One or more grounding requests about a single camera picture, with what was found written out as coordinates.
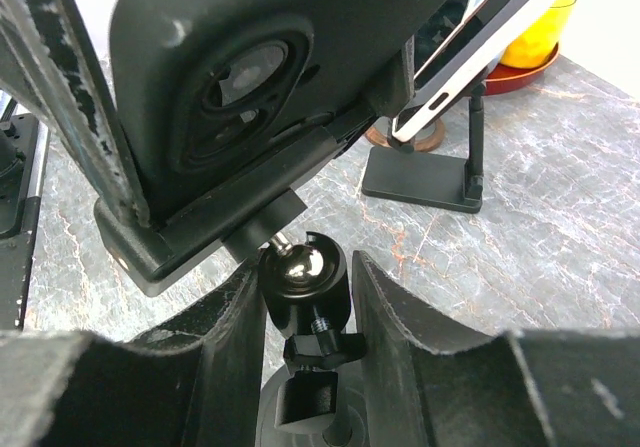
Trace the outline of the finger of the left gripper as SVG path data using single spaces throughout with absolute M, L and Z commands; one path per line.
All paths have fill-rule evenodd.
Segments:
M 61 136 L 119 222 L 149 226 L 134 159 L 75 0 L 1 0 L 1 88 Z

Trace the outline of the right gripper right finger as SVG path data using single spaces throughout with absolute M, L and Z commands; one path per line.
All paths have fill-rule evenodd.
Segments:
M 375 446 L 635 446 L 635 329 L 476 331 L 352 260 Z

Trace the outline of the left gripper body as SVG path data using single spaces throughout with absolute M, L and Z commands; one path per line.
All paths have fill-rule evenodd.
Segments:
M 1 328 L 24 328 L 49 129 L 1 94 Z

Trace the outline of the black phone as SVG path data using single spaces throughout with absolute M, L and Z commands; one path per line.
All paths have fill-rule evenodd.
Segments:
M 295 124 L 410 97 L 406 46 L 452 0 L 117 0 L 117 111 L 161 223 Z

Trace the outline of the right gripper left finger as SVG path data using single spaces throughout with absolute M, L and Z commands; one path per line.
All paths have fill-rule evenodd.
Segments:
M 128 342 L 3 332 L 5 446 L 250 446 L 265 309 L 257 267 Z

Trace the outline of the black round-base phone stand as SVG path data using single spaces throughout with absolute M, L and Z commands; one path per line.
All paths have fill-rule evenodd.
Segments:
M 238 261 L 223 289 L 232 301 L 212 327 L 208 301 L 168 320 L 172 343 L 205 332 L 211 362 L 197 387 L 224 417 L 224 446 L 425 446 L 429 420 L 419 376 L 393 307 L 408 293 L 363 252 L 347 258 L 331 237 L 281 234 L 304 209 L 293 191 L 374 122 L 354 108 L 285 142 L 204 203 L 159 230 L 118 223 L 103 202 L 107 249 L 149 295 L 218 246 Z

